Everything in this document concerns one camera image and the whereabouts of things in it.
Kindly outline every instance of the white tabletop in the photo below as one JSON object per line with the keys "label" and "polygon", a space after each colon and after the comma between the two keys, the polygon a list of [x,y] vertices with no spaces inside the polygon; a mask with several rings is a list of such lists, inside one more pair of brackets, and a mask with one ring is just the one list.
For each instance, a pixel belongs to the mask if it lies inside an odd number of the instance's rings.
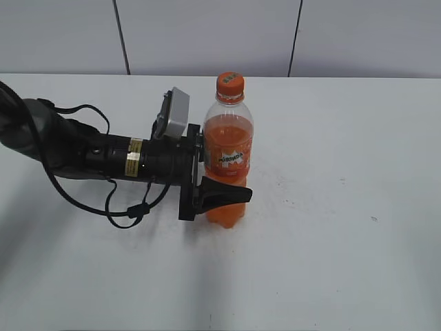
{"label": "white tabletop", "polygon": [[[163,93],[212,77],[1,74],[23,98],[91,103],[150,136]],[[248,78],[252,202],[232,230],[179,221],[178,188],[131,230],[65,202],[0,148],[0,330],[441,330],[441,81]],[[104,129],[82,110],[78,118]],[[61,180],[103,207],[112,186]],[[125,182],[122,210],[145,184]],[[154,197],[161,187],[151,193]]]}

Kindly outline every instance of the black cable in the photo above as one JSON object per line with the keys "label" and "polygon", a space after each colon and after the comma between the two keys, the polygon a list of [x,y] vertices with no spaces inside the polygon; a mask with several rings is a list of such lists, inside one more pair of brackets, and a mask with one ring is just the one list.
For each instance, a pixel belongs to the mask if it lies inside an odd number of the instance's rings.
{"label": "black cable", "polygon": [[106,180],[109,183],[114,184],[112,191],[110,191],[109,195],[105,199],[105,205],[104,205],[106,217],[109,220],[109,222],[114,227],[116,227],[118,229],[130,229],[130,228],[133,228],[134,226],[138,225],[143,220],[144,215],[148,214],[154,206],[156,206],[158,203],[161,202],[162,199],[164,199],[164,197],[167,194],[167,192],[170,188],[170,185],[172,183],[173,175],[174,175],[174,157],[172,158],[172,169],[170,170],[170,175],[167,179],[167,183],[164,185],[164,188],[161,191],[161,193],[158,195],[158,197],[150,204],[145,202],[145,200],[147,198],[147,194],[150,191],[150,188],[152,187],[152,183],[154,181],[154,178],[151,178],[147,183],[147,190],[145,191],[142,202],[139,205],[133,205],[132,207],[127,209],[127,213],[128,213],[129,218],[133,219],[134,217],[136,217],[136,220],[131,225],[127,225],[127,226],[119,225],[112,218],[112,215],[110,213],[110,199],[112,198],[113,194],[115,193],[116,189],[118,188],[118,184],[116,183],[115,180],[113,180],[111,178],[106,178]]}
{"label": "black cable", "polygon": [[[101,216],[106,216],[106,217],[127,217],[127,216],[133,216],[133,214],[130,212],[130,208],[127,209],[127,211],[125,212],[110,212],[108,210],[108,206],[107,206],[107,210],[100,210],[100,209],[96,209],[96,208],[92,208],[88,205],[84,205],[81,202],[75,200],[74,198],[72,198],[60,185],[60,183],[57,181],[57,179],[55,178],[54,174],[52,173],[52,170],[50,169],[49,166],[49,162],[48,159],[46,157],[46,153],[43,147],[43,143],[40,139],[37,127],[35,126],[35,122],[34,119],[32,118],[32,115],[30,114],[30,111],[28,110],[28,107],[26,106],[26,104],[24,103],[24,101],[18,96],[17,93],[14,92],[13,89],[11,89],[9,86],[7,86],[5,83],[3,83],[2,81],[0,81],[0,88],[2,90],[4,90],[9,97],[12,98],[12,100],[14,100],[14,102],[17,104],[18,106],[18,110],[23,114],[23,116],[25,117],[26,123],[29,126],[32,138],[34,139],[34,143],[35,146],[37,147],[37,151],[39,153],[39,158],[40,158],[40,162],[43,165],[43,169],[46,173],[46,175],[48,176],[51,184],[55,187],[55,190],[57,190],[57,192],[65,199],[67,200],[69,203],[71,203],[72,205],[74,205],[77,208],[80,208],[82,210],[85,210],[86,212],[91,212],[92,214],[97,214],[97,215],[101,215]],[[72,111],[75,110],[77,108],[70,108],[70,110],[68,111]],[[174,161],[172,162],[172,170],[170,172],[170,179],[172,178],[173,175],[173,171],[174,171]],[[165,194],[167,193],[169,187],[170,187],[170,181],[167,182],[167,184],[165,185],[162,193],[160,194],[160,196],[151,204],[152,206],[155,206],[156,204],[159,203],[159,201],[161,201],[163,199],[163,197],[165,196]],[[111,191],[111,193],[109,194],[109,196],[107,196],[106,199],[106,203],[107,200],[110,201],[110,198],[112,197],[112,195],[114,194],[115,190],[116,190],[116,182],[112,180],[112,182],[115,184],[114,189]]]}
{"label": "black cable", "polygon": [[118,184],[116,183],[116,181],[114,181],[113,179],[110,179],[110,178],[108,178],[107,181],[109,183],[114,184],[114,187],[113,187],[112,191],[110,191],[107,198],[105,199],[105,204],[104,204],[104,210],[105,210],[106,217],[109,220],[109,222],[115,228],[118,228],[118,229],[130,229],[130,228],[133,228],[134,226],[138,225],[143,220],[144,215],[148,214],[150,212],[150,205],[148,203],[146,203],[145,200],[147,198],[148,192],[150,191],[150,188],[152,187],[153,180],[151,179],[148,181],[147,190],[145,191],[145,194],[144,194],[144,197],[143,197],[141,204],[131,207],[131,208],[136,208],[135,213],[137,216],[136,216],[135,221],[130,225],[119,225],[117,222],[115,222],[115,220],[110,215],[110,211],[109,211],[110,199],[112,198],[113,194],[115,193],[116,189],[118,188]]}
{"label": "black cable", "polygon": [[84,109],[84,108],[92,109],[99,116],[101,116],[104,119],[104,121],[107,123],[107,132],[106,132],[106,134],[109,134],[109,131],[110,131],[110,122],[109,122],[109,120],[107,119],[107,117],[104,115],[103,112],[101,112],[97,107],[95,107],[93,105],[89,105],[89,104],[85,103],[84,105],[79,105],[79,106],[73,107],[73,108],[59,108],[59,107],[55,107],[55,104],[51,100],[46,100],[46,99],[37,99],[37,100],[40,101],[45,106],[47,106],[49,108],[52,108],[58,114],[64,114],[64,115],[74,114],[74,113],[76,113],[79,110]]}

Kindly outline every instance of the bottle label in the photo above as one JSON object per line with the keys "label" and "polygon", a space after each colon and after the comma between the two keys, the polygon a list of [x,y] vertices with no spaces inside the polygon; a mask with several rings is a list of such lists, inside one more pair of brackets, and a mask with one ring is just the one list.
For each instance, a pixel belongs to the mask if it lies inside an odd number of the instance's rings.
{"label": "bottle label", "polygon": [[244,177],[249,170],[252,138],[234,146],[221,146],[205,140],[205,166],[221,177]]}

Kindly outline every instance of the plastic bottle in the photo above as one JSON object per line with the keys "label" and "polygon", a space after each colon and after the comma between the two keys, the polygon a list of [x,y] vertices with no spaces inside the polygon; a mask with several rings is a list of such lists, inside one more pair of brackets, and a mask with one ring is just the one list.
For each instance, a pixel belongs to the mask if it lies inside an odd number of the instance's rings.
{"label": "plastic bottle", "polygon": [[[226,72],[216,82],[216,102],[204,121],[205,174],[214,180],[247,185],[253,139],[253,118],[243,103],[245,80]],[[207,212],[209,221],[232,228],[245,214],[245,204],[226,205]]]}

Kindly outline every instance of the orange bottle cap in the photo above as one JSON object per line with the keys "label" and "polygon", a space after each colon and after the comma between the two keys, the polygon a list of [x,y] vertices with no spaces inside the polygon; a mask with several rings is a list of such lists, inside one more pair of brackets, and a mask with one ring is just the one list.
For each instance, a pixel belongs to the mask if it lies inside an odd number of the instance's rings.
{"label": "orange bottle cap", "polygon": [[216,97],[223,103],[238,103],[245,97],[243,90],[245,80],[237,72],[224,72],[218,76],[216,82]]}

